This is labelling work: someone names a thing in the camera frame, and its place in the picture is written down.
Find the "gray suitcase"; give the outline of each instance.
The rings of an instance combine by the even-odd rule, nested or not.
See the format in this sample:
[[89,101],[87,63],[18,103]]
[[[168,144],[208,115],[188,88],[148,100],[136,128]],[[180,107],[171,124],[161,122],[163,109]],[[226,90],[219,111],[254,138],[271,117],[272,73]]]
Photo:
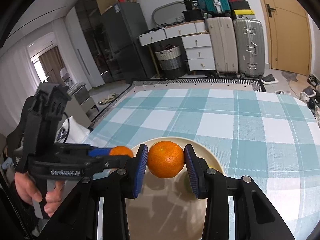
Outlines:
[[229,17],[208,18],[216,70],[222,73],[238,73],[236,37],[232,19]]
[[252,19],[233,21],[241,77],[264,74],[264,38],[261,22]]

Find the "human hand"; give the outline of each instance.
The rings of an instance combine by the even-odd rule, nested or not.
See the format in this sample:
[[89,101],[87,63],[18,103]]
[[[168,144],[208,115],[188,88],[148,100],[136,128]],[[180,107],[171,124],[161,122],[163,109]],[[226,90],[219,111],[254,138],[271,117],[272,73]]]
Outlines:
[[[40,191],[37,189],[36,184],[29,177],[29,174],[16,172],[14,175],[14,182],[16,185],[17,193],[19,197],[29,205],[32,205],[32,199],[37,202],[42,201]],[[56,181],[55,189],[47,192],[45,200],[47,201],[44,206],[44,211],[49,217],[52,217],[54,212],[57,210],[62,201],[62,192],[64,188],[64,181]]]

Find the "orange fruit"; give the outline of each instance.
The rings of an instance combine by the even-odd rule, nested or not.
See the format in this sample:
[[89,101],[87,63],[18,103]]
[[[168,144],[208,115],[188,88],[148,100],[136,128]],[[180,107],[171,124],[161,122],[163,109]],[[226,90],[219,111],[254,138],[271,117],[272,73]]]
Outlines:
[[158,178],[173,178],[182,170],[183,166],[183,150],[176,143],[162,141],[150,148],[148,153],[148,168]]
[[128,155],[130,158],[132,158],[133,152],[126,146],[116,146],[111,149],[109,155]]

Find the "teal and white plaid tablecloth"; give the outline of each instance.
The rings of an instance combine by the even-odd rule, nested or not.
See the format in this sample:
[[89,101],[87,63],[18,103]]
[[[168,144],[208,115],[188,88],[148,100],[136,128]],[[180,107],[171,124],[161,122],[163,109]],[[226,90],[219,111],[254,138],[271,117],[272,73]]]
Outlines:
[[134,147],[164,136],[206,146],[229,177],[251,176],[297,240],[319,221],[320,129],[298,99],[240,90],[140,91],[119,102],[85,143]]

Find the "brown curtain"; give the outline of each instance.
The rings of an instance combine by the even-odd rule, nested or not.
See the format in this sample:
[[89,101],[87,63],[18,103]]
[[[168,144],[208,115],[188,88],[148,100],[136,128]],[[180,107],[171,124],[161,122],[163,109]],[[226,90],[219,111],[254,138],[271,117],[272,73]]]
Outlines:
[[65,84],[60,77],[60,70],[65,67],[57,46],[48,50],[39,57],[48,82]]

